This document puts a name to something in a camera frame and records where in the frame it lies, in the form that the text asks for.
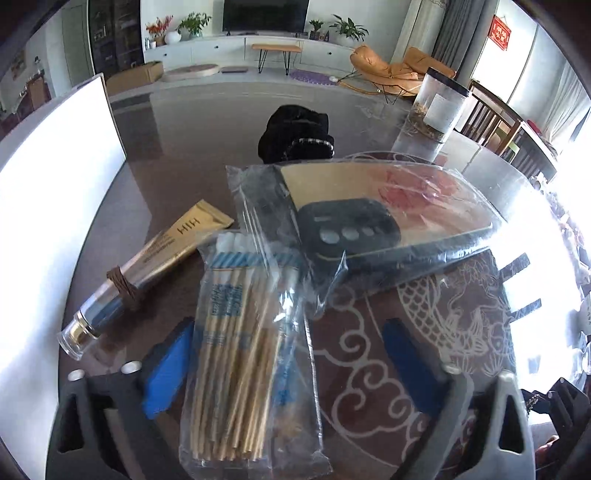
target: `tv cabinet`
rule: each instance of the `tv cabinet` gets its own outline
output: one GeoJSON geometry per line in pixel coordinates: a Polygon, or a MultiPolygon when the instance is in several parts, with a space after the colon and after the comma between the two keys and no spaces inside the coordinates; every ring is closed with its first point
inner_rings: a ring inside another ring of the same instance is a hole
{"type": "MultiPolygon", "coordinates": [[[[271,35],[224,35],[195,38],[174,45],[164,45],[144,52],[144,60],[161,61],[164,70],[195,64],[217,63],[220,67],[245,66],[257,68],[259,54],[252,45],[258,43],[294,45],[301,54],[292,55],[291,68],[344,75],[353,70],[349,57],[352,48],[306,38],[276,37],[271,35]]],[[[266,65],[283,68],[281,52],[269,52],[266,65]]]]}

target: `purple mat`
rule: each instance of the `purple mat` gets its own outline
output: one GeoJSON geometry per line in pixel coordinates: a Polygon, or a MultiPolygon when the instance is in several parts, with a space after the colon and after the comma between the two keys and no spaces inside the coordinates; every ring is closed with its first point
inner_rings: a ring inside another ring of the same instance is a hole
{"type": "Polygon", "coordinates": [[[329,76],[324,73],[308,72],[307,70],[296,70],[290,73],[290,77],[300,82],[313,83],[314,85],[337,85],[331,82],[329,76]]]}

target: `blue pad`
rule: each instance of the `blue pad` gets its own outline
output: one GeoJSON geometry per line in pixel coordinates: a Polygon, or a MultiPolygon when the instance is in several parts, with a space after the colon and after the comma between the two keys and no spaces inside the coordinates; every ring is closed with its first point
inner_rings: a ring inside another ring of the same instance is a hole
{"type": "Polygon", "coordinates": [[[416,408],[432,418],[438,417],[448,385],[438,382],[429,366],[423,362],[400,320],[388,320],[382,329],[382,338],[386,353],[416,408]]]}
{"type": "Polygon", "coordinates": [[[169,408],[189,369],[194,324],[191,322],[172,344],[162,361],[154,368],[145,383],[142,408],[153,420],[169,408]]]}

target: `round rug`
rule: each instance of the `round rug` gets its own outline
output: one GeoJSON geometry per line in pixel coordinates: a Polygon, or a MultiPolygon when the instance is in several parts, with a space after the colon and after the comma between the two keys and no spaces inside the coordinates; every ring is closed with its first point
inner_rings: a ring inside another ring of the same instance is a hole
{"type": "Polygon", "coordinates": [[[219,65],[206,63],[203,65],[191,65],[179,69],[169,70],[162,76],[163,82],[176,82],[178,80],[190,80],[201,77],[209,77],[220,71],[219,65]]]}
{"type": "Polygon", "coordinates": [[[296,70],[290,73],[290,77],[300,82],[313,83],[314,85],[338,85],[330,81],[330,76],[324,73],[308,72],[307,70],[296,70]]]}

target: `cardboard box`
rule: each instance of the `cardboard box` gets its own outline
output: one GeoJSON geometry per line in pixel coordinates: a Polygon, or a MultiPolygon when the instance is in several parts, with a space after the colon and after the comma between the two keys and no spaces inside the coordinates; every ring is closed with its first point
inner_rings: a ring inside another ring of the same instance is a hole
{"type": "Polygon", "coordinates": [[[160,80],[163,74],[164,67],[161,61],[151,61],[145,65],[124,70],[107,80],[107,93],[113,96],[133,88],[150,85],[160,80]]]}

